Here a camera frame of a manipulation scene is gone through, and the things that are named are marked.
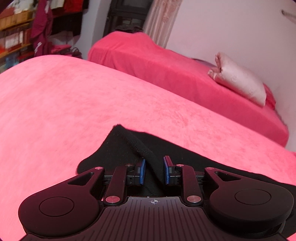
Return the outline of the black knit pants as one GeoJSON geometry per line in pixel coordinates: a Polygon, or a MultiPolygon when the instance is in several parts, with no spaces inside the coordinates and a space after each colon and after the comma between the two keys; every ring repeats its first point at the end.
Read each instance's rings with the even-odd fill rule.
{"type": "Polygon", "coordinates": [[[295,186],[219,164],[148,133],[114,126],[78,173],[105,169],[120,202],[106,206],[92,240],[287,240],[295,234],[295,186]],[[165,182],[164,156],[174,174],[165,182]],[[134,184],[145,159],[143,185],[134,184]]]}

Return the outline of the red far bed cover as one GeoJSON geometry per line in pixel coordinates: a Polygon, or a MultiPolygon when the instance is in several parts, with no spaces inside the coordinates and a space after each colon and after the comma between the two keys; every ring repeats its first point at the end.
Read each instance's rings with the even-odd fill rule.
{"type": "Polygon", "coordinates": [[[158,46],[145,33],[110,33],[91,47],[88,60],[193,101],[281,146],[288,142],[288,128],[276,110],[218,84],[208,75],[209,66],[158,46]]]}

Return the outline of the pink fleece blanket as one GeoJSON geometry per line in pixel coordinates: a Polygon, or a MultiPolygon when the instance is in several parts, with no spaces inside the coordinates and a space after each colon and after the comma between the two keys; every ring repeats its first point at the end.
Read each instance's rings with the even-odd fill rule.
{"type": "Polygon", "coordinates": [[[73,177],[117,124],[295,184],[295,154],[270,139],[123,72],[41,56],[1,74],[1,238],[21,239],[20,203],[73,177]]]}

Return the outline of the cream satin pillow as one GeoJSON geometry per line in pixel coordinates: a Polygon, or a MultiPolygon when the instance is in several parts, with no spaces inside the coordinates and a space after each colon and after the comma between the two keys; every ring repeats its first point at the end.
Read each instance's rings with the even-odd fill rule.
{"type": "Polygon", "coordinates": [[[208,75],[218,84],[249,99],[258,106],[265,106],[266,91],[262,80],[249,69],[240,66],[228,55],[219,52],[215,56],[216,67],[208,75]]]}

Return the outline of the red folded cloth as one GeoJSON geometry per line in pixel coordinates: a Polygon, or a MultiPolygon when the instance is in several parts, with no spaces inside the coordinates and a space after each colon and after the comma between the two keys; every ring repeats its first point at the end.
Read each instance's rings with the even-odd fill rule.
{"type": "Polygon", "coordinates": [[[264,89],[266,92],[265,104],[269,106],[272,110],[275,110],[276,100],[274,98],[272,91],[269,89],[269,87],[266,84],[264,84],[264,89]]]}

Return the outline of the pink lace curtain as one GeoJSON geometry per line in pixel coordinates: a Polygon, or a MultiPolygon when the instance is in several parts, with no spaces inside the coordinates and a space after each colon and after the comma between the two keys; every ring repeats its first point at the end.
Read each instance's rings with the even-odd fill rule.
{"type": "Polygon", "coordinates": [[[144,23],[143,32],[165,48],[182,0],[154,0],[144,23]]]}

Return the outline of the dark cabinet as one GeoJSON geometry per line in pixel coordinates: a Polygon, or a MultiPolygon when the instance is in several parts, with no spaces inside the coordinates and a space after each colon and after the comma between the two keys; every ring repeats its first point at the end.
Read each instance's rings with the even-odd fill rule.
{"type": "Polygon", "coordinates": [[[142,32],[145,20],[153,1],[112,0],[107,14],[103,36],[111,32],[142,32]]]}

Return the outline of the hanging clothes rack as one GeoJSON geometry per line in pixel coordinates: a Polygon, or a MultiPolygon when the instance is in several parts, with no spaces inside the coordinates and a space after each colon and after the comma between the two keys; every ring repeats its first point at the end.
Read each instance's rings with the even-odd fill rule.
{"type": "Polygon", "coordinates": [[[81,34],[83,13],[89,7],[89,1],[63,1],[61,7],[53,8],[53,1],[33,1],[37,8],[33,20],[30,40],[34,47],[34,56],[51,54],[54,49],[49,41],[51,35],[71,32],[76,37],[81,34]]]}

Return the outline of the wooden shelf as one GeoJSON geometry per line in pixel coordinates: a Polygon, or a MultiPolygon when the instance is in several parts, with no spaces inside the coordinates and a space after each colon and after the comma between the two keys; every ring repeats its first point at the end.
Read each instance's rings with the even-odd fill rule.
{"type": "Polygon", "coordinates": [[[34,57],[31,32],[37,1],[11,1],[1,9],[1,73],[34,57]]]}

